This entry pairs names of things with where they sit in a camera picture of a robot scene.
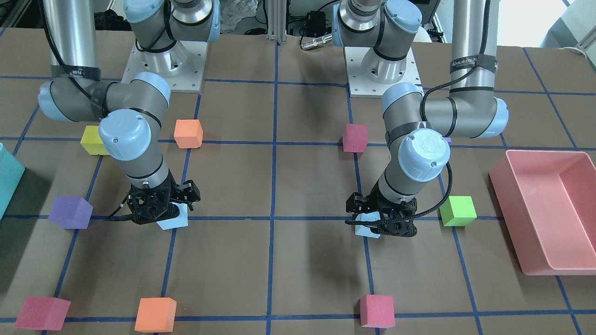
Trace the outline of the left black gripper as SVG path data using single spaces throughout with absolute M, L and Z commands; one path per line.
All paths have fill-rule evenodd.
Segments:
M 361 193 L 354 192 L 345 201 L 345 211 L 352 215 L 377 212 L 376 197 L 373 194 L 364 196 Z

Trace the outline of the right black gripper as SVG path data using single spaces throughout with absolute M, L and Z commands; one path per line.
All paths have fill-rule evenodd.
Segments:
M 200 191 L 193 180 L 187 180 L 181 185 L 172 186 L 171 200 L 175 203 L 193 205 L 201 200 Z

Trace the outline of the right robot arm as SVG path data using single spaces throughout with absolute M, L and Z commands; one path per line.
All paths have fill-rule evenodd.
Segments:
M 148 70 L 124 83 L 103 82 L 96 55 L 94 14 L 89 0 L 40 0 L 52 53 L 52 79 L 38 104 L 50 119 L 98 122 L 99 136 L 133 191 L 164 203 L 184 196 L 158 147 L 171 85 L 166 74 L 185 68 L 182 41 L 214 42 L 221 11 L 217 0 L 126 0 L 135 48 Z

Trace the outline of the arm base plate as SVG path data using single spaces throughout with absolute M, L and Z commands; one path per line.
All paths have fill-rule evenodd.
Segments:
M 351 97 L 380 98 L 389 87 L 400 82 L 421 86 L 411 48 L 398 61 L 381 58 L 371 47 L 345 47 L 344 55 Z
M 209 43 L 177 41 L 164 53 L 141 52 L 133 45 L 122 83 L 130 82 L 140 72 L 153 72 L 169 84 L 173 93 L 200 93 Z

